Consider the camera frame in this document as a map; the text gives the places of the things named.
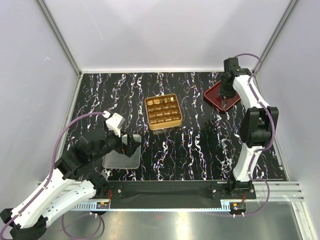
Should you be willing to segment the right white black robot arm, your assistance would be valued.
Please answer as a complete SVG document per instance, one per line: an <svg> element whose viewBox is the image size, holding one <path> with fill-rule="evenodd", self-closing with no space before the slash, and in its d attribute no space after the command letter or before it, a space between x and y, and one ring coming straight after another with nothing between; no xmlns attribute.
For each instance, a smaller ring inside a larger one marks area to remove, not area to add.
<svg viewBox="0 0 320 240"><path fill-rule="evenodd" d="M236 56L225 59L223 65L219 87L222 108L226 109L228 100L238 95L246 110L239 132L240 156L226 184L227 194L236 199L253 190L252 172L261 152L273 145L279 110L264 100L252 83L255 73L241 68Z"/></svg>

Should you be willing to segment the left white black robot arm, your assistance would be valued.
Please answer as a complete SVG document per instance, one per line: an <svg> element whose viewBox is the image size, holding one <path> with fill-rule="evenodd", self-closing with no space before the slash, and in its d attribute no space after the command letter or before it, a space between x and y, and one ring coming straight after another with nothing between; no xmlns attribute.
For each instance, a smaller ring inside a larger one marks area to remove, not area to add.
<svg viewBox="0 0 320 240"><path fill-rule="evenodd" d="M128 159L139 156L141 144L138 134L110 133L94 140L82 137L61 155L53 171L24 202L0 213L5 226L11 227L11 238L38 240L56 219L77 204L110 196L110 186L95 166L111 152Z"/></svg>

